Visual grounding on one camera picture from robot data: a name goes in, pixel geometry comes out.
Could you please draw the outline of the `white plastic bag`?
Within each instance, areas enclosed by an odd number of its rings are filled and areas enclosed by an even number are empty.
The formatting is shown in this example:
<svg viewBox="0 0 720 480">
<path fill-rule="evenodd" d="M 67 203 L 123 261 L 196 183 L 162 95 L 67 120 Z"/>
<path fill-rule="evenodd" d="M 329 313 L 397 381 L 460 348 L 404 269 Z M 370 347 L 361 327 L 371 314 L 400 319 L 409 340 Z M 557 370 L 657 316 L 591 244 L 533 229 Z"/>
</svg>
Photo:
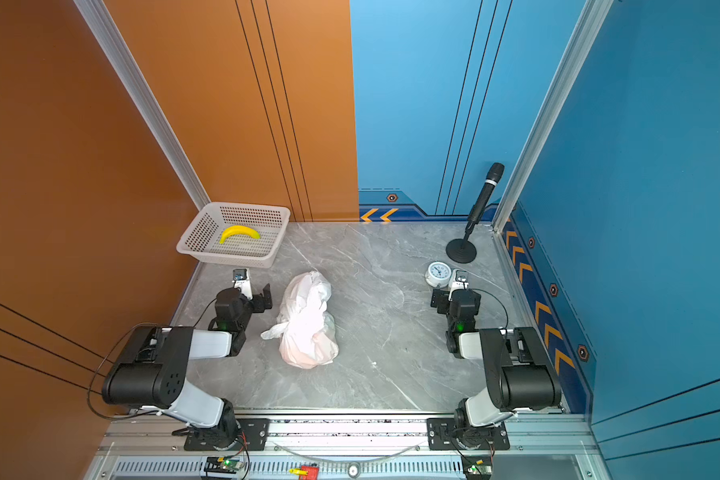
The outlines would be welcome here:
<svg viewBox="0 0 720 480">
<path fill-rule="evenodd" d="M 309 370 L 331 364 L 339 354 L 335 321 L 327 311 L 330 282 L 317 270 L 294 277 L 286 287 L 277 323 L 260 334 L 280 340 L 279 352 L 290 366 Z"/>
</svg>

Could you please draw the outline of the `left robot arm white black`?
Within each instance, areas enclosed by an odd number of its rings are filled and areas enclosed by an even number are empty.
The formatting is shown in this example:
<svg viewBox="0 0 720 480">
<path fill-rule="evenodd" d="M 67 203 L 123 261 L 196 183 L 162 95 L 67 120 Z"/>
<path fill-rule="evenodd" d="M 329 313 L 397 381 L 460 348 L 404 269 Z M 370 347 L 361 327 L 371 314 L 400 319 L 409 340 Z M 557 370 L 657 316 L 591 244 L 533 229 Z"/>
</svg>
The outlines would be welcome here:
<svg viewBox="0 0 720 480">
<path fill-rule="evenodd" d="M 105 377 L 101 396 L 108 405 L 163 415 L 183 426 L 172 432 L 186 450 L 243 449 L 244 427 L 231 401 L 213 396 L 187 379 L 198 359 L 235 357 L 246 341 L 251 317 L 273 307 L 271 287 L 247 295 L 234 286 L 219 291 L 215 317 L 206 330 L 194 326 L 139 325 Z"/>
</svg>

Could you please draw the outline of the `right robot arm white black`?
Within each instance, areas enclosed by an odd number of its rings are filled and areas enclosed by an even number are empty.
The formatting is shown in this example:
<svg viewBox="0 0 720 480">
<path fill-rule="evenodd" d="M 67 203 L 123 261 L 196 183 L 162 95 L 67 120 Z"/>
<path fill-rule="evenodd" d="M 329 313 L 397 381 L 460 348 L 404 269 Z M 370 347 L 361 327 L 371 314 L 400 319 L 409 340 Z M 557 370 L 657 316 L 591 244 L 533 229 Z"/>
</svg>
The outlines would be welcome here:
<svg viewBox="0 0 720 480">
<path fill-rule="evenodd" d="M 504 422 L 525 410 L 561 405 L 563 392 L 533 327 L 476 327 L 481 295 L 473 289 L 435 289 L 431 306 L 447 320 L 446 346 L 458 359 L 480 360 L 484 387 L 462 399 L 451 420 L 429 419 L 432 450 L 507 450 Z"/>
</svg>

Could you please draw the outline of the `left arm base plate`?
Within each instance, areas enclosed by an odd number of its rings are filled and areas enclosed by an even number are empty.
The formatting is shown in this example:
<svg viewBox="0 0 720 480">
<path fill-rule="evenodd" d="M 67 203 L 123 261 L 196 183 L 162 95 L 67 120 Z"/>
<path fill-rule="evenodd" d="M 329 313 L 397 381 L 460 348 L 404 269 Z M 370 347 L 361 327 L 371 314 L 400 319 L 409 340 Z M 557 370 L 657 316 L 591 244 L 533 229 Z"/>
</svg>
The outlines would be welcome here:
<svg viewBox="0 0 720 480">
<path fill-rule="evenodd" d="M 265 450 L 270 420 L 266 418 L 243 418 L 237 420 L 237 434 L 210 433 L 209 429 L 191 431 L 185 437 L 185 451 L 209 452 L 261 452 Z"/>
</svg>

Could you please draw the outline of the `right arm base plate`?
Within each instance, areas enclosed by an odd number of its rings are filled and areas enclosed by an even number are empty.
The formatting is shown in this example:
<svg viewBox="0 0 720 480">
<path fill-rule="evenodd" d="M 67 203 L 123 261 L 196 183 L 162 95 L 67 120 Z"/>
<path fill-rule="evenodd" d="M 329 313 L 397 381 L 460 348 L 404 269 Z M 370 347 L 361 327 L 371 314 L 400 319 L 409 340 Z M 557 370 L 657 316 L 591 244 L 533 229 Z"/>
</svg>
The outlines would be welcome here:
<svg viewBox="0 0 720 480">
<path fill-rule="evenodd" d="M 459 450 L 506 451 L 510 449 L 509 435 L 503 423 L 498 426 L 459 427 L 453 418 L 426 420 L 429 448 L 434 451 Z"/>
</svg>

